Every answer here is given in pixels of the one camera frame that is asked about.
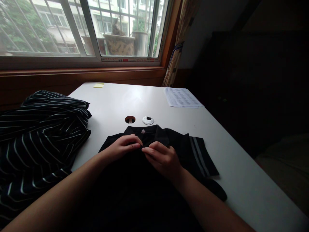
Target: paper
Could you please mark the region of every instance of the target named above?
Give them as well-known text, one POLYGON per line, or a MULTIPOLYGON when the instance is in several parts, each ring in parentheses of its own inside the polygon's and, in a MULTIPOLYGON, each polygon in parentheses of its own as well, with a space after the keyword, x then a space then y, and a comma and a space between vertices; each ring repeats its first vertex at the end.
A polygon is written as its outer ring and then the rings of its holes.
POLYGON ((93 87, 94 88, 103 88, 104 87, 104 83, 96 83, 93 87))
POLYGON ((204 107, 188 89, 166 87, 164 93, 169 106, 186 108, 204 107))

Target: yellow sticky note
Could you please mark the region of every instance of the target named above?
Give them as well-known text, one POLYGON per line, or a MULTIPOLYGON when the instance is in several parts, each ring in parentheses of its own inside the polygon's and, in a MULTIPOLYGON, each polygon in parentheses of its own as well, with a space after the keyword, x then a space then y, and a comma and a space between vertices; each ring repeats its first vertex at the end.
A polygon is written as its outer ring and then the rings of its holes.
POLYGON ((94 85, 94 88, 103 88, 104 87, 104 83, 96 83, 94 85))

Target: tree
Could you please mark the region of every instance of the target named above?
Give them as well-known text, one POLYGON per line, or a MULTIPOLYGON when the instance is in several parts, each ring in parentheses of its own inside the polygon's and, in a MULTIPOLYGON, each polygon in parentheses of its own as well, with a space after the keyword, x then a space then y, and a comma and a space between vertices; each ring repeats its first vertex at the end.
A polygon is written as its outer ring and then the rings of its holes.
POLYGON ((157 32, 157 34, 155 35, 155 38, 154 38, 154 52, 152 54, 152 57, 154 57, 155 53, 157 52, 158 40, 159 40, 159 32, 157 32))
MULTIPOLYGON (((44 24, 39 19, 39 16, 33 9, 32 5, 27 0, 16 0, 16 2, 22 9, 23 13, 27 17, 28 21, 35 30, 46 50, 48 52, 57 52, 52 42, 52 40, 56 42, 54 35, 49 33, 48 30, 44 27, 44 24)), ((33 50, 35 52, 44 52, 44 49, 42 48, 41 44, 39 43, 38 39, 36 38, 35 34, 25 20, 25 17, 19 10, 16 3, 13 0, 0 0, 0 5, 2 8, 5 9, 6 13, 16 24, 16 26, 26 38, 28 43, 31 45, 33 50)), ((16 30, 13 23, 7 18, 6 14, 2 11, 1 8, 0 26, 21 51, 31 52, 31 49, 29 48, 25 40, 22 38, 18 30, 16 30)), ((17 51, 15 46, 4 35, 2 30, 0 30, 0 38, 8 51, 17 51)))
POLYGON ((139 19, 138 20, 138 30, 137 30, 137 26, 136 26, 136 20, 133 20, 133 29, 132 31, 138 31, 138 32, 145 32, 145 20, 144 19, 139 19))

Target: hand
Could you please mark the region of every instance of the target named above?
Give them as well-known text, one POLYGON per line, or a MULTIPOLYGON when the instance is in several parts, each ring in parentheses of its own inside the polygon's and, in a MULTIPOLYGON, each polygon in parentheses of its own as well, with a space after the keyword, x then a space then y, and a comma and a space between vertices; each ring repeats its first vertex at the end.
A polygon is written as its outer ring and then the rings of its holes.
POLYGON ((181 166, 175 149, 167 148, 160 142, 153 142, 149 147, 142 148, 147 160, 152 166, 169 179, 172 183, 179 180, 183 167, 181 166))
POLYGON ((143 145, 142 141, 135 134, 124 135, 100 153, 107 159, 107 164, 110 164, 126 153, 139 149, 141 145, 143 145))

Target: table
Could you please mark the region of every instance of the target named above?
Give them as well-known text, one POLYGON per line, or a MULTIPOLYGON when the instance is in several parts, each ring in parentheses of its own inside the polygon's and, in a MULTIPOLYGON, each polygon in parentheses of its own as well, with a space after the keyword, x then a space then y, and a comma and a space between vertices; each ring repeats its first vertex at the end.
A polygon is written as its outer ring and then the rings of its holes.
POLYGON ((255 163, 232 136, 204 108, 173 108, 162 87, 105 83, 93 88, 87 82, 70 97, 90 103, 91 135, 80 149, 72 171, 98 153, 107 136, 123 133, 127 126, 146 126, 144 116, 161 128, 201 137, 220 176, 214 178, 225 190, 226 204, 256 231, 307 231, 309 219, 255 163), (125 117, 136 118, 127 124, 125 117))

